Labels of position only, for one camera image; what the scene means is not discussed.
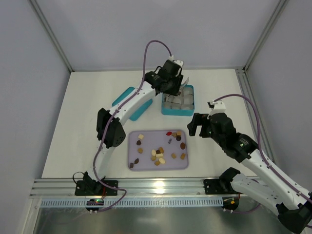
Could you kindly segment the metal serving tongs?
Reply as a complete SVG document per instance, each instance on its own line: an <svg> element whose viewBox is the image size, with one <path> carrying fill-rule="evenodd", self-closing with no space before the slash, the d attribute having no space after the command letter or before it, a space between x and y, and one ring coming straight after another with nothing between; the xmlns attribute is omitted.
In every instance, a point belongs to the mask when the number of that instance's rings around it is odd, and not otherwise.
<svg viewBox="0 0 312 234"><path fill-rule="evenodd" d="M185 86L188 84L189 82L189 77L187 77L187 79L181 84L180 88L179 88L179 91L178 92L181 92L181 96L183 96L183 93L184 93L184 88Z"/></svg>

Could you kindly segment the brown oval chocolate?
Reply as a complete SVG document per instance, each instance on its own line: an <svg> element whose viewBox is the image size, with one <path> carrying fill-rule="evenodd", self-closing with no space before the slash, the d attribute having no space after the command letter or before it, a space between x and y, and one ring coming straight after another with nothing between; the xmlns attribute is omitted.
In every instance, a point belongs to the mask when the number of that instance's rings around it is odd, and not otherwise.
<svg viewBox="0 0 312 234"><path fill-rule="evenodd" d="M180 144L180 147L181 147L181 149L182 149L182 150L184 150L184 149L186 148L185 143L184 143L184 142L183 142L183 143L181 143L181 144Z"/></svg>

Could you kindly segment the caramel square chocolate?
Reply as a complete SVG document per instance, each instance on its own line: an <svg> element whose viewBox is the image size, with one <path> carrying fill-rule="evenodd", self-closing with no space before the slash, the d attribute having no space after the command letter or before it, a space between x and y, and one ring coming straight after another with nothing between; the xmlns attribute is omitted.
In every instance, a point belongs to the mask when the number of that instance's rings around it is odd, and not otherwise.
<svg viewBox="0 0 312 234"><path fill-rule="evenodd" d="M186 154L185 153L182 153L180 158L183 160L185 158Z"/></svg>

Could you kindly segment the teal box lid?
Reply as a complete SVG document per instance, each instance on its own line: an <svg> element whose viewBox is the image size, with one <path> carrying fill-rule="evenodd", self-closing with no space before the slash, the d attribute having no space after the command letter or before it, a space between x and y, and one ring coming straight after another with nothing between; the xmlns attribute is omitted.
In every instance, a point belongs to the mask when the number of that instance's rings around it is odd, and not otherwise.
<svg viewBox="0 0 312 234"><path fill-rule="evenodd" d="M123 93L121 93L115 101L112 103L112 107L114 106L120 106L123 104L127 99L132 96L132 94L135 92L135 87L128 87ZM153 100L149 99L145 101L144 103L140 101L140 106L138 104L135 104L135 102L138 100L138 97L133 97L131 100L129 100L123 107L122 109L125 110L126 108L128 109L129 107L135 108L135 111L133 111L132 115L129 116L129 120L131 121L137 121L143 113L152 105Z"/></svg>

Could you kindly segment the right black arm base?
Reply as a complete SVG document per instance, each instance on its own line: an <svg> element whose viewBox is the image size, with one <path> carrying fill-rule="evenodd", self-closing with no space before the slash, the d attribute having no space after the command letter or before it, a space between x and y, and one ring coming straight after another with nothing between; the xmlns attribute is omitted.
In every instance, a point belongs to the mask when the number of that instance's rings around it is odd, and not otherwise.
<svg viewBox="0 0 312 234"><path fill-rule="evenodd" d="M235 191L231 182L236 175L240 174L240 171L235 168L228 168L224 171L219 178L215 179L205 179L203 180L205 194L206 195L237 195L238 192Z"/></svg>

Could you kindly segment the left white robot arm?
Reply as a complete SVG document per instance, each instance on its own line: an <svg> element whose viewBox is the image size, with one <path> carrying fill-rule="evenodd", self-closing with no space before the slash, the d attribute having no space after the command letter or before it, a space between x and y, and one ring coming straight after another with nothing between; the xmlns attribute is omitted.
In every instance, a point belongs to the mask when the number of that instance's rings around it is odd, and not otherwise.
<svg viewBox="0 0 312 234"><path fill-rule="evenodd" d="M169 58L163 66L143 74L143 78L121 103L109 110L100 109L97 114L97 138L100 140L98 151L92 166L83 173L82 180L76 182L75 195L101 195L105 171L114 149L126 138L124 124L129 117L144 103L160 93L177 96L183 80L182 67L184 62Z"/></svg>

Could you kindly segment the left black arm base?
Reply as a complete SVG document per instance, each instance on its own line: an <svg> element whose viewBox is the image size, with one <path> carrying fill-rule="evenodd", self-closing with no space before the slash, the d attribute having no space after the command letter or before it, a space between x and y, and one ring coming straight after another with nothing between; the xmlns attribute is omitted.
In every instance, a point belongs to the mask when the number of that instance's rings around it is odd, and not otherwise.
<svg viewBox="0 0 312 234"><path fill-rule="evenodd" d="M75 179L76 174L82 174L83 177L80 180ZM102 182L107 186L104 186L100 182L92 179L87 172L76 172L72 176L72 180L75 183L75 195L76 196L100 196L100 195L108 195L108 196L116 196L118 187L117 180L105 180Z"/></svg>

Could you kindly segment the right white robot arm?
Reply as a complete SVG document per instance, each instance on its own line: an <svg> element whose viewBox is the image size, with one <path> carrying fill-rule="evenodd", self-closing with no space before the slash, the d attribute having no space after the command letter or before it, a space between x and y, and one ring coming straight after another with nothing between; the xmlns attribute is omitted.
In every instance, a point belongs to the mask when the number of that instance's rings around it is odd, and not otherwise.
<svg viewBox="0 0 312 234"><path fill-rule="evenodd" d="M289 231L300 234L312 220L312 194L289 179L249 136L236 131L225 113L212 116L195 113L187 125L194 136L201 126L200 137L213 139L222 151L253 171L264 183L261 185L230 167L218 179L219 188L226 192L246 194L270 209Z"/></svg>

